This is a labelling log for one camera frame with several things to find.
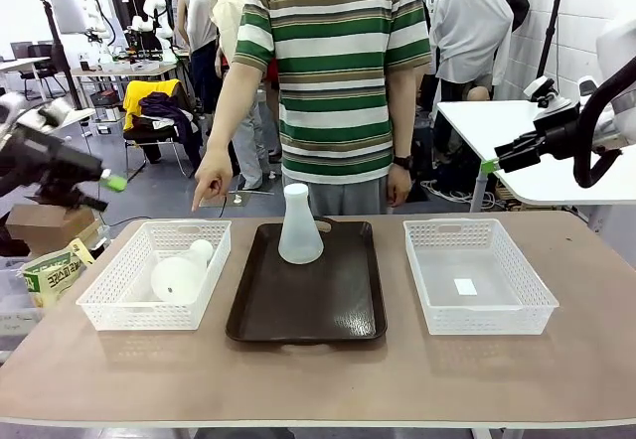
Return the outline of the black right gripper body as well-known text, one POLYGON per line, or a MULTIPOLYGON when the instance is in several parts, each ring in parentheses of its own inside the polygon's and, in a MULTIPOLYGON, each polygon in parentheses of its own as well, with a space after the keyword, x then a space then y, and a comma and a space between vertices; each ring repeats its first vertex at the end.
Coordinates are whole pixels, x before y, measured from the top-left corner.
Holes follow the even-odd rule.
POLYGON ((573 158, 577 148, 577 121, 580 105, 575 104, 559 111, 539 113, 534 127, 539 139, 534 150, 535 161, 540 162, 544 155, 557 160, 573 158))

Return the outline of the person's left hand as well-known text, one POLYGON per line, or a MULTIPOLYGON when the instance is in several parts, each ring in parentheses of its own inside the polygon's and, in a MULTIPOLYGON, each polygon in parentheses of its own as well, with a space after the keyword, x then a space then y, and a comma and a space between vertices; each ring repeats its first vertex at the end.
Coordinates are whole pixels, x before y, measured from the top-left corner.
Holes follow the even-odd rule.
POLYGON ((392 208, 406 202, 412 186, 409 170, 392 164, 388 174, 388 203, 392 208))

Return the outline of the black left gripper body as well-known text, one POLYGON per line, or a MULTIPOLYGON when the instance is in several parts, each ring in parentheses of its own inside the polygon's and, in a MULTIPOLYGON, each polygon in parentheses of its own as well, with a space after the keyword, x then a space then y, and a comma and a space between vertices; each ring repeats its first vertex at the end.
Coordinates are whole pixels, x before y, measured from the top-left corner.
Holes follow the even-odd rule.
POLYGON ((1 140, 1 196, 38 185, 38 200, 76 198, 76 149, 62 139, 17 124, 1 140))

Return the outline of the person's right hand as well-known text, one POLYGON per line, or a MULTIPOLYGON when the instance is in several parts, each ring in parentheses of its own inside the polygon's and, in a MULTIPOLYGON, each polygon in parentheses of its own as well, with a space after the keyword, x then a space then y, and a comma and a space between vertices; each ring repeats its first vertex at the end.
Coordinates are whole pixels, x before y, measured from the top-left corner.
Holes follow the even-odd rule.
POLYGON ((197 182, 192 202, 192 212, 195 212, 201 201, 212 200, 225 196, 233 178, 233 168, 230 156, 225 151, 208 152, 195 174, 197 182))

